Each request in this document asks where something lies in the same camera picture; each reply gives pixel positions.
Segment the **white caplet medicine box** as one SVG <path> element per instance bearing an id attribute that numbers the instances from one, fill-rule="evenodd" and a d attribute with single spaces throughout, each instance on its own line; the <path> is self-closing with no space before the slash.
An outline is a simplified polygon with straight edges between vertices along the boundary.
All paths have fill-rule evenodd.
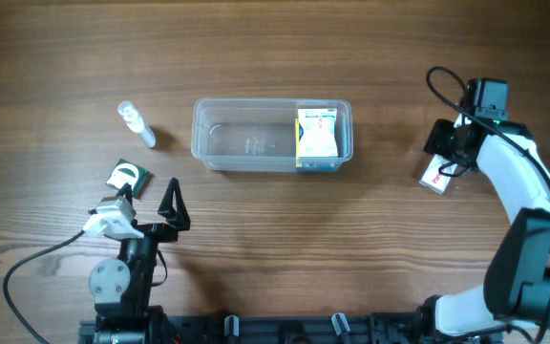
<path id="1" fill-rule="evenodd" d="M 452 161 L 448 161 L 442 156 L 434 155 L 419 183 L 437 194 L 442 194 L 446 190 L 456 169 L 457 165 Z"/>

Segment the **white Hansaplast plaster box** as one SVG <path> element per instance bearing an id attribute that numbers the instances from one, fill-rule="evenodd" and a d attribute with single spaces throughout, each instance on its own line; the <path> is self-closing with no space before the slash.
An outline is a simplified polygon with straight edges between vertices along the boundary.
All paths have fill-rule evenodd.
<path id="1" fill-rule="evenodd" d="M 338 155 L 335 108 L 299 109 L 296 118 L 296 158 Z"/>

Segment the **blue lozenge box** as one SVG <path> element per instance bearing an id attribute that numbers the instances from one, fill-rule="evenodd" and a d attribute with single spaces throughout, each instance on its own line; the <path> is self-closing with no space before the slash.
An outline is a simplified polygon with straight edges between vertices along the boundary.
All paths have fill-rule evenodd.
<path id="1" fill-rule="evenodd" d="M 331 161 L 332 159 L 336 159 L 339 156 L 339 150 L 338 155 L 336 157 L 323 157 L 323 158 L 296 158 L 296 123 L 295 123 L 295 165 L 296 169 L 298 171 L 319 171 L 319 172 L 330 172 L 334 170 L 334 163 Z"/>

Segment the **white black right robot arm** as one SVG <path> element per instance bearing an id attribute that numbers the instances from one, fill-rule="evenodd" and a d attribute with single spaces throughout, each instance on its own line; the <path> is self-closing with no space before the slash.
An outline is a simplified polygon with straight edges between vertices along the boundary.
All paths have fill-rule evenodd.
<path id="1" fill-rule="evenodd" d="M 424 150 L 482 172 L 510 221 L 483 283 L 434 300 L 432 335 L 466 339 L 536 326 L 543 337 L 550 329 L 550 174 L 533 136 L 510 121 L 439 119 Z"/>

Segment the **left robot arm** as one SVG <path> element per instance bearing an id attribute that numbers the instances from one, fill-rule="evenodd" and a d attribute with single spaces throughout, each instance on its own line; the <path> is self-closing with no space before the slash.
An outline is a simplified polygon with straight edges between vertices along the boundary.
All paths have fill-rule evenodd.
<path id="1" fill-rule="evenodd" d="M 168 183 L 158 215 L 164 218 L 162 223 L 138 223 L 128 183 L 90 211 L 84 232 L 116 240 L 120 248 L 117 258 L 104 260 L 91 271 L 89 289 L 96 318 L 80 325 L 80 343 L 182 342 L 163 308 L 149 304 L 151 290 L 159 284 L 154 280 L 157 262 L 164 261 L 159 244 L 176 242 L 180 232 L 190 229 L 191 220 L 175 178 Z"/>

